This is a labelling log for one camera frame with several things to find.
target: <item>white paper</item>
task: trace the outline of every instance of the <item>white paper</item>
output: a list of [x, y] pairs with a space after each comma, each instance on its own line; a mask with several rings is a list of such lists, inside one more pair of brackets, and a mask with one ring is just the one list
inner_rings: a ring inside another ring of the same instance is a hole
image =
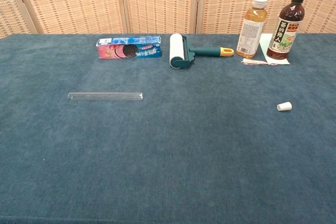
[[271, 64], [271, 63], [274, 63], [274, 64], [283, 64], [283, 65], [289, 65], [290, 63], [288, 62], [287, 59], [283, 59], [283, 60], [275, 60], [275, 59], [272, 59], [270, 57], [267, 56], [266, 52], [267, 52], [267, 49], [268, 49], [268, 45], [269, 45], [269, 42], [271, 41], [272, 39], [272, 34], [262, 34], [261, 35], [261, 38], [260, 38], [260, 47], [263, 51], [263, 54], [265, 56], [265, 59], [266, 61]]

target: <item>teal felt surface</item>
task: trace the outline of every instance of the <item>teal felt surface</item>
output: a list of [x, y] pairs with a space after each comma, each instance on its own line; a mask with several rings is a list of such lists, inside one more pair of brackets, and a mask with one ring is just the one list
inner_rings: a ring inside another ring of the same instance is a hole
[[[121, 36], [0, 40], [0, 223], [335, 222], [335, 34], [299, 34], [288, 66], [185, 70], [168, 34], [160, 58], [99, 60], [97, 40]], [[85, 91], [144, 100], [67, 98]]]

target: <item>yellow handle tip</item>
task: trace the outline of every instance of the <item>yellow handle tip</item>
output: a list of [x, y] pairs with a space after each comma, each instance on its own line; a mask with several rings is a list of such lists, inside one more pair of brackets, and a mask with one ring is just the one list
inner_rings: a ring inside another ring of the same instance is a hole
[[225, 48], [225, 47], [221, 47], [221, 53], [220, 56], [221, 57], [230, 57], [234, 54], [234, 50], [232, 48]]

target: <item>lint roller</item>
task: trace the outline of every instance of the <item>lint roller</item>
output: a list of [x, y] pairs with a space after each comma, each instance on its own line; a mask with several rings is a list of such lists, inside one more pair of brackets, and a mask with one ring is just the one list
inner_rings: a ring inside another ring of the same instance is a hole
[[185, 36], [173, 34], [170, 36], [169, 63], [172, 68], [188, 68], [195, 55], [229, 57], [234, 50], [224, 47], [190, 47]]

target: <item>dark tea bottle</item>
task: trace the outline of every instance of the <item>dark tea bottle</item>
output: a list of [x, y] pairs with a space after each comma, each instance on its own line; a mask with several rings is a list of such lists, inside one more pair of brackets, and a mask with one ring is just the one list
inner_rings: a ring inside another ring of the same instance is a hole
[[273, 59], [286, 59], [304, 17], [303, 0], [292, 0], [278, 17], [278, 22], [267, 49], [267, 55]]

